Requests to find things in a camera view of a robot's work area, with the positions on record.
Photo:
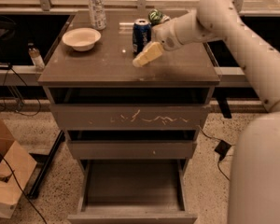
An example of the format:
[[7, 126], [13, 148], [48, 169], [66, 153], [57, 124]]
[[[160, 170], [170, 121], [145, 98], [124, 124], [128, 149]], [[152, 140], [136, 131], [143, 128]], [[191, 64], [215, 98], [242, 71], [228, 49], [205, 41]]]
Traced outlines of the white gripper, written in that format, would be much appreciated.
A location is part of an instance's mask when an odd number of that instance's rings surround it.
[[171, 51], [181, 47], [175, 33], [175, 20], [155, 25], [152, 30], [157, 42], [149, 42], [133, 59], [135, 67], [142, 67], [158, 59], [164, 53], [164, 49]]

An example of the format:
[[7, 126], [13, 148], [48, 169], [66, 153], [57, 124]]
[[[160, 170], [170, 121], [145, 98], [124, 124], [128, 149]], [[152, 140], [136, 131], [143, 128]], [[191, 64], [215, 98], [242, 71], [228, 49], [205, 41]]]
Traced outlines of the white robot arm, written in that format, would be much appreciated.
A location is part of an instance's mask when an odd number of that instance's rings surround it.
[[155, 40], [133, 59], [141, 67], [193, 42], [223, 40], [268, 114], [239, 136], [231, 165], [228, 224], [280, 224], [280, 52], [246, 26], [232, 0], [200, 0], [153, 27]]

